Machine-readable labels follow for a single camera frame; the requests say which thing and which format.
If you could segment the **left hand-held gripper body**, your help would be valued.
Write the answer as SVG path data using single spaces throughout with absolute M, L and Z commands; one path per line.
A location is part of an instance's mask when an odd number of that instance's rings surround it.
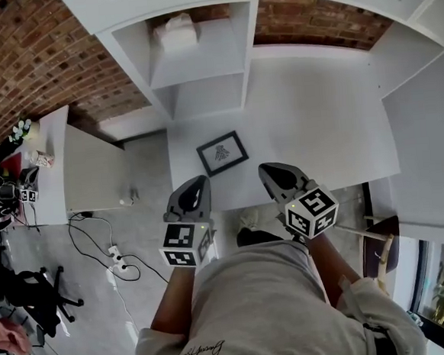
M 169 197 L 160 225 L 159 252 L 167 266 L 197 268 L 213 243 L 211 183 L 196 176 Z

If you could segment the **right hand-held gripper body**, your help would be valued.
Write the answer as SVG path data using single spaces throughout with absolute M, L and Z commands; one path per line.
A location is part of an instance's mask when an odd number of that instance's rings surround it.
M 270 162 L 260 164 L 258 171 L 265 190 L 277 203 L 279 221 L 293 238 L 311 240 L 336 223 L 336 198 L 298 167 Z

